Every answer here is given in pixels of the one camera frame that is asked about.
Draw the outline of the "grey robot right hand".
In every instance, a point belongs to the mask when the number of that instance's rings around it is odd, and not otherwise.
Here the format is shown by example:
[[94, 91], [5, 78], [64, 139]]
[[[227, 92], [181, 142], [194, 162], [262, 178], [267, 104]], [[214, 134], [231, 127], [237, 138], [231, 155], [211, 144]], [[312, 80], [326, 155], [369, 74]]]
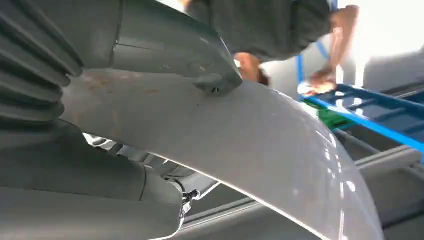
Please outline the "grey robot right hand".
[[155, 0], [1, 1], [1, 239], [159, 240], [181, 229], [191, 194], [62, 120], [63, 90], [88, 70], [179, 75], [211, 97], [242, 83], [215, 32]]

